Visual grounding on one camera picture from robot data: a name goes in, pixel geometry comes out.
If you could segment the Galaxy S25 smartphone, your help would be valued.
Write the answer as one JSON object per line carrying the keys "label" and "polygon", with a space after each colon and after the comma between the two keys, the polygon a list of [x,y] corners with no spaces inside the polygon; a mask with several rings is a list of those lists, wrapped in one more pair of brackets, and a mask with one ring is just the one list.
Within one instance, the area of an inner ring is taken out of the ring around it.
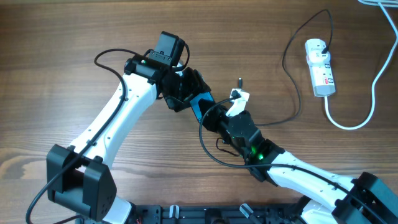
{"label": "Galaxy S25 smartphone", "polygon": [[190,106],[199,123],[201,122],[203,115],[214,104],[215,101],[210,92],[200,93],[190,101]]}

